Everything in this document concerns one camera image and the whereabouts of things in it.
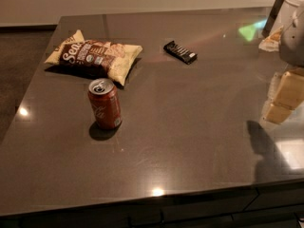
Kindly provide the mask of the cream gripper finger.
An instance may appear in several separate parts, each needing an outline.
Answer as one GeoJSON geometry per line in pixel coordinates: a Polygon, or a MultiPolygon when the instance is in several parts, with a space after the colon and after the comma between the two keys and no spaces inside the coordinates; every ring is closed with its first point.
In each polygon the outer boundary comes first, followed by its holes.
{"type": "Polygon", "coordinates": [[[290,109],[275,105],[270,101],[265,102],[261,112],[262,119],[273,124],[282,124],[291,114],[290,109]]]}
{"type": "Polygon", "coordinates": [[[304,77],[287,71],[281,77],[273,103],[296,109],[304,101],[304,77]]]}

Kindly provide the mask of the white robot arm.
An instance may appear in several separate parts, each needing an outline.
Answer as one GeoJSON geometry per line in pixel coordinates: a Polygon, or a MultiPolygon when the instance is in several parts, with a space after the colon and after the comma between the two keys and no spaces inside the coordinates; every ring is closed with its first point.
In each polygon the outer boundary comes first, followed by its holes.
{"type": "Polygon", "coordinates": [[[304,102],[304,0],[275,0],[262,34],[258,48],[291,67],[274,74],[261,112],[263,123],[282,124],[304,102]]]}

